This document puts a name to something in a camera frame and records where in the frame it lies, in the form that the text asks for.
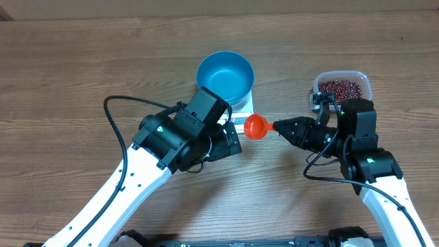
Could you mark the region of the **blue metal bowl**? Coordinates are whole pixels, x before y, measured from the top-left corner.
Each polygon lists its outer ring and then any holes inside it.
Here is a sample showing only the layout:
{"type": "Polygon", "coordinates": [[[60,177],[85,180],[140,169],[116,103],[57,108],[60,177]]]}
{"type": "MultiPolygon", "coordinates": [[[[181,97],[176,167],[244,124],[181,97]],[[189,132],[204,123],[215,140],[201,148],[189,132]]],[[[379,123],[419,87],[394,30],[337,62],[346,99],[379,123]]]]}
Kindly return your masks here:
{"type": "Polygon", "coordinates": [[[250,94],[255,72],[250,62],[233,51],[217,51],[207,56],[196,72],[199,88],[206,87],[230,105],[238,104],[250,94]]]}

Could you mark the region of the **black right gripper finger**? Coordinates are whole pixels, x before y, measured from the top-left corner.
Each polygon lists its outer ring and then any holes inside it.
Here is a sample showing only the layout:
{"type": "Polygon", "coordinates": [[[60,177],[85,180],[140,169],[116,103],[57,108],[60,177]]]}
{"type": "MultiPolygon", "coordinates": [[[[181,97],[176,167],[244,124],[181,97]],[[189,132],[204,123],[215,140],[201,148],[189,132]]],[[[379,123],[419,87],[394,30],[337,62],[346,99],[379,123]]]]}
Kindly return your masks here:
{"type": "Polygon", "coordinates": [[[291,134],[292,121],[290,119],[278,120],[273,123],[273,129],[279,134],[291,134]]]}
{"type": "Polygon", "coordinates": [[[286,139],[289,143],[292,141],[292,132],[291,130],[277,130],[278,134],[282,136],[284,139],[286,139]]]}

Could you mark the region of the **clear plastic container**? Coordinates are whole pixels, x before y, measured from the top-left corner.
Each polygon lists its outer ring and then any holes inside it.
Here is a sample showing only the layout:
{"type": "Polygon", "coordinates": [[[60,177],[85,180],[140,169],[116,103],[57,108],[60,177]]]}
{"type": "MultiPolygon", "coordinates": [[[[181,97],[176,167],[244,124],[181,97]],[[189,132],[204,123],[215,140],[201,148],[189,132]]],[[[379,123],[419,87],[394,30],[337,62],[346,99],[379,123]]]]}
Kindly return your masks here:
{"type": "Polygon", "coordinates": [[[310,104],[311,111],[315,113],[319,111],[320,105],[313,102],[313,94],[318,93],[334,93],[338,105],[348,99],[373,99],[368,77],[361,71],[353,70],[324,72],[314,80],[310,104]]]}

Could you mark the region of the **orange scoop with blue handle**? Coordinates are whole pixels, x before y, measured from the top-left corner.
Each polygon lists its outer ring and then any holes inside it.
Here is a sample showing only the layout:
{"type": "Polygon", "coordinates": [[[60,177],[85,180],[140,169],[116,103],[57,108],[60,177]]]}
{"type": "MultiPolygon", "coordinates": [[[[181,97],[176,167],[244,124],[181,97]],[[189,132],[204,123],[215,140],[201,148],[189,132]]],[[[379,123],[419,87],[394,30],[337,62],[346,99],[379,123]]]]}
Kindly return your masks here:
{"type": "Polygon", "coordinates": [[[262,139],[269,131],[274,131],[273,123],[261,115],[252,114],[244,122],[244,134],[249,139],[262,139]]]}

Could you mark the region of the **red beans in container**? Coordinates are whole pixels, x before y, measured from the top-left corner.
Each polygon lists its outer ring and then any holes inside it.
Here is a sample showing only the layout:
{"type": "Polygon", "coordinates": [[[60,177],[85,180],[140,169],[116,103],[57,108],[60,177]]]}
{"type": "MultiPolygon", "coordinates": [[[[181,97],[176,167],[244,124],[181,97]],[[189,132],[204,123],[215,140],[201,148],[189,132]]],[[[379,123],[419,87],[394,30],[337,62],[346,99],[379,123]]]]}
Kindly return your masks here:
{"type": "Polygon", "coordinates": [[[362,98],[361,87],[358,83],[350,80],[331,80],[318,84],[321,93],[334,93],[337,104],[348,99],[362,98]]]}

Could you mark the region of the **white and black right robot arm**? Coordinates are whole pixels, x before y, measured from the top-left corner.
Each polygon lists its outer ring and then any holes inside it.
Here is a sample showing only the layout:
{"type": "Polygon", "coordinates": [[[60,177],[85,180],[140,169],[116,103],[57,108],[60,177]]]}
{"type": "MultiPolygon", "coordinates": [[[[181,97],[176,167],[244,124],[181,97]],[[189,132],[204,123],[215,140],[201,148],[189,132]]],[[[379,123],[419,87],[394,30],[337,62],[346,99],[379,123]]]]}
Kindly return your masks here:
{"type": "Polygon", "coordinates": [[[378,146],[377,112],[372,101],[349,99],[336,109],[337,125],[310,117],[276,121],[273,129],[292,145],[318,157],[334,156],[348,183],[376,220],[388,246],[433,246],[391,152],[378,146]]]}

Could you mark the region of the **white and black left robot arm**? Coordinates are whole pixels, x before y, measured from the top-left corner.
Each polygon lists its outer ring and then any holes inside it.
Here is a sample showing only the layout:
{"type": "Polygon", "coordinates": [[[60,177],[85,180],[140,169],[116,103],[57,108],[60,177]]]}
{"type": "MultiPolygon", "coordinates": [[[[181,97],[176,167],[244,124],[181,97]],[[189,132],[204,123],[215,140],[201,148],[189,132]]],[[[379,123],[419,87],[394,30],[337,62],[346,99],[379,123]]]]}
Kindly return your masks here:
{"type": "Polygon", "coordinates": [[[143,201],[176,171],[199,173],[207,162],[241,152],[231,120],[231,105],[202,87],[188,104],[178,102],[146,116],[126,146],[104,101],[123,159],[86,206],[58,233],[43,242],[49,246],[108,246],[143,201]]]}

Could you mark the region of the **white digital kitchen scale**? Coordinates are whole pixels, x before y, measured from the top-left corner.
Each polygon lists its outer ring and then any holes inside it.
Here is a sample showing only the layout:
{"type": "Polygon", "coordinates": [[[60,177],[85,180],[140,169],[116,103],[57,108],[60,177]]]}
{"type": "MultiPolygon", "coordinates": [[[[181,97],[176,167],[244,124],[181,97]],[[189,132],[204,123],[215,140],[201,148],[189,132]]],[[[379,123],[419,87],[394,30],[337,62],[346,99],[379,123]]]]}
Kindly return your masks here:
{"type": "Polygon", "coordinates": [[[232,106],[230,121],[234,123],[237,134],[244,133],[245,120],[254,113],[252,92],[238,104],[232,106]]]}

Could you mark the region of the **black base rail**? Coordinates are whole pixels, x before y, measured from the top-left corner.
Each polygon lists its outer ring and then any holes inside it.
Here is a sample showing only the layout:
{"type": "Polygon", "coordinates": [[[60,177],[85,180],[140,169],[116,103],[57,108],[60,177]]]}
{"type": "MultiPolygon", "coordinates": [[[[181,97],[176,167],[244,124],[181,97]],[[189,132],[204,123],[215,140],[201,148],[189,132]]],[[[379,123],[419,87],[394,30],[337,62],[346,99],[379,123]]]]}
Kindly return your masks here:
{"type": "Polygon", "coordinates": [[[111,246],[145,246],[145,247],[335,247],[335,246],[370,246],[386,247],[383,237],[371,237],[359,226],[335,228],[328,235],[296,236],[289,239],[257,240],[218,240],[188,242],[176,239],[174,235],[157,235],[146,237],[135,230],[124,231],[111,246]]]}

